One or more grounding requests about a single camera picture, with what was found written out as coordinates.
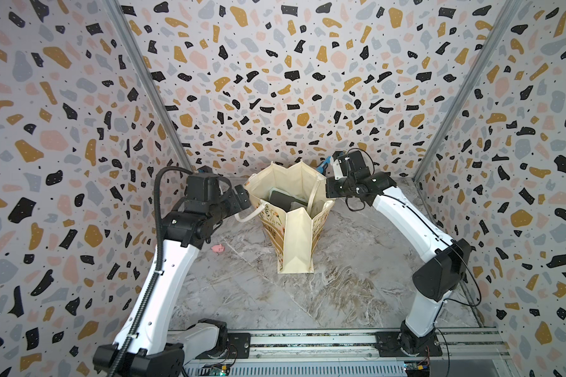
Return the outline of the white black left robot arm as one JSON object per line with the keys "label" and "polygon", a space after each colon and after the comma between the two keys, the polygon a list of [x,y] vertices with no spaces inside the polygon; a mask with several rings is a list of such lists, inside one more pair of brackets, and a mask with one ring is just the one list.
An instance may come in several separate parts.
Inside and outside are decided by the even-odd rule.
{"label": "white black left robot arm", "polygon": [[201,248],[229,217],[250,208],[248,192],[228,178],[203,167],[187,175],[183,197],[162,215],[160,183],[171,168],[161,169],[153,187],[156,252],[149,275],[130,316],[113,343],[93,356],[97,372],[109,376],[184,376],[185,366],[198,356],[228,355],[228,329],[219,320],[203,319],[168,342],[168,329],[184,280]]}

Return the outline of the cream floral canvas tote bag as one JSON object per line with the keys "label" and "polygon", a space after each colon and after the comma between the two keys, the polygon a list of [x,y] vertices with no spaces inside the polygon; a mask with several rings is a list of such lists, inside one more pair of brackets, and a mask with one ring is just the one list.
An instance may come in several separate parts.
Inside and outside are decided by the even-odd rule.
{"label": "cream floral canvas tote bag", "polygon": [[[326,197],[325,176],[300,161],[290,167],[272,163],[244,184],[254,211],[239,222],[259,218],[273,244],[279,274],[313,273],[313,255],[325,222],[335,204]],[[308,202],[291,212],[269,203],[270,190],[280,189]]]}

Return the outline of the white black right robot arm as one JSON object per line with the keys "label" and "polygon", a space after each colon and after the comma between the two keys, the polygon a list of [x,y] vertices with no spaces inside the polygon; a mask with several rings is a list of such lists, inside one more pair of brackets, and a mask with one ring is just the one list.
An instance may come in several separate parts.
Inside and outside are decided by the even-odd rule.
{"label": "white black right robot arm", "polygon": [[396,341],[379,347],[384,352],[394,350],[416,357],[434,339],[438,315],[468,272],[472,248],[466,240],[455,240],[435,226],[407,199],[390,174],[367,166],[369,158],[357,148],[335,152],[330,163],[333,176],[326,179],[325,194],[330,199],[356,198],[372,207],[418,253],[422,266],[412,276],[416,289],[413,305]]}

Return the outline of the black pencil case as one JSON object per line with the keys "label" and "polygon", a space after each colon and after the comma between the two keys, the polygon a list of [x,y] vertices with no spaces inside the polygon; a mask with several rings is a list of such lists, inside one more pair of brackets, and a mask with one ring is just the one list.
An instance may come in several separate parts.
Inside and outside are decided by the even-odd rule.
{"label": "black pencil case", "polygon": [[267,201],[285,212],[291,212],[295,209],[308,207],[308,202],[305,199],[293,196],[278,188],[270,190]]}

